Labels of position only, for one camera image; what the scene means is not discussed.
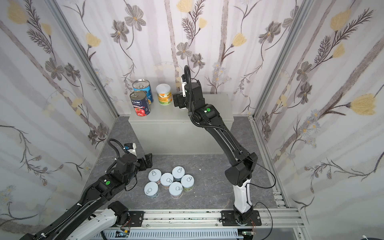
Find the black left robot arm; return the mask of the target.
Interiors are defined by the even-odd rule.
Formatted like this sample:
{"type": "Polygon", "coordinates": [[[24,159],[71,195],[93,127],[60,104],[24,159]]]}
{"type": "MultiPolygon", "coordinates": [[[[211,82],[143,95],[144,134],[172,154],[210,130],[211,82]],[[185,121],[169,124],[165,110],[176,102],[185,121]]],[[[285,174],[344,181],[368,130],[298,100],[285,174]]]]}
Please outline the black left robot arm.
{"type": "Polygon", "coordinates": [[[106,173],[87,187],[77,203],[52,224],[34,235],[25,234],[21,237],[22,240],[67,239],[97,209],[121,191],[127,191],[126,186],[133,179],[137,179],[138,172],[153,166],[153,154],[146,154],[139,159],[136,156],[136,148],[133,143],[122,145],[112,138],[108,139],[107,143],[115,150],[117,157],[108,167],[106,173]]]}

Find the blue label soup can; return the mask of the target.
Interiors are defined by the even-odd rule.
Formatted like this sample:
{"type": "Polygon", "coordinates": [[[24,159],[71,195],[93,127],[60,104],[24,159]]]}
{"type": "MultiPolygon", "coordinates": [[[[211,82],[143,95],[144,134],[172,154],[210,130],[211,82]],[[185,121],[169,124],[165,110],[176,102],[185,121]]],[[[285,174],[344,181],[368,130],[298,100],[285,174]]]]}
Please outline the blue label soup can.
{"type": "Polygon", "coordinates": [[[132,83],[132,87],[135,91],[144,91],[147,95],[148,104],[151,105],[153,103],[153,94],[150,82],[145,79],[139,79],[132,83]]]}

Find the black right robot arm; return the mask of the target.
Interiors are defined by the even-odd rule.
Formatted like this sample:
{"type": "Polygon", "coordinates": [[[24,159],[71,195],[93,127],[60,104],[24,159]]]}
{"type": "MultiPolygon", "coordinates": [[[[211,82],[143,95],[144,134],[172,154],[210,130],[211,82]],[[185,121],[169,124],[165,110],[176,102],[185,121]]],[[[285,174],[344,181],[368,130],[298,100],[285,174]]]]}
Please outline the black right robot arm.
{"type": "Polygon", "coordinates": [[[254,204],[251,202],[249,189],[249,186],[255,185],[251,183],[252,173],[256,166],[269,173],[271,171],[257,163],[257,154],[242,147],[225,125],[217,108],[205,102],[202,85],[198,80],[193,82],[188,65],[184,67],[182,75],[182,91],[174,94],[173,98],[174,106],[188,110],[192,124],[205,129],[214,138],[231,164],[225,171],[225,176],[234,188],[233,223],[245,226],[251,222],[255,226],[254,204]]]}

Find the white lid can orange label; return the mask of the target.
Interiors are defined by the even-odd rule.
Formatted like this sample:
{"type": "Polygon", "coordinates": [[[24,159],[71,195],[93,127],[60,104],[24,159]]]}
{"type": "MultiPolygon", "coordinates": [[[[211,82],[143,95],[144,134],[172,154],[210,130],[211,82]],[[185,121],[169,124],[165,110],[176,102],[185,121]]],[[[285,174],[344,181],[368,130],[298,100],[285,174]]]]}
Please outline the white lid can orange label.
{"type": "Polygon", "coordinates": [[[171,87],[168,84],[159,84],[156,87],[157,96],[161,105],[169,105],[172,103],[171,87]]]}

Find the white lid can green label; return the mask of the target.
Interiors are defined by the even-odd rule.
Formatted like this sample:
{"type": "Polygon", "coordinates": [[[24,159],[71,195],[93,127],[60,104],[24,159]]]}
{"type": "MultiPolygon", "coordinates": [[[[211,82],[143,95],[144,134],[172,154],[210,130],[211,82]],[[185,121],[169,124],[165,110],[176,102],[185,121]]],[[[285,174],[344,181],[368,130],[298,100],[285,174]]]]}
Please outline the white lid can green label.
{"type": "Polygon", "coordinates": [[[192,175],[184,175],[181,179],[184,191],[191,191],[195,185],[195,179],[192,175]]]}

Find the dark red label can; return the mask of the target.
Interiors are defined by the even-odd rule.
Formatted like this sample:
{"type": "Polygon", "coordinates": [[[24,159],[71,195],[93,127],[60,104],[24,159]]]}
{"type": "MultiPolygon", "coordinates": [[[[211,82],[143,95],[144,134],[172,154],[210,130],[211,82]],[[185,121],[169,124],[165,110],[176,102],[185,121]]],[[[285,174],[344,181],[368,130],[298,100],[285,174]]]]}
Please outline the dark red label can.
{"type": "Polygon", "coordinates": [[[133,108],[139,117],[145,117],[150,114],[150,107],[145,91],[134,91],[130,94],[133,108]]]}

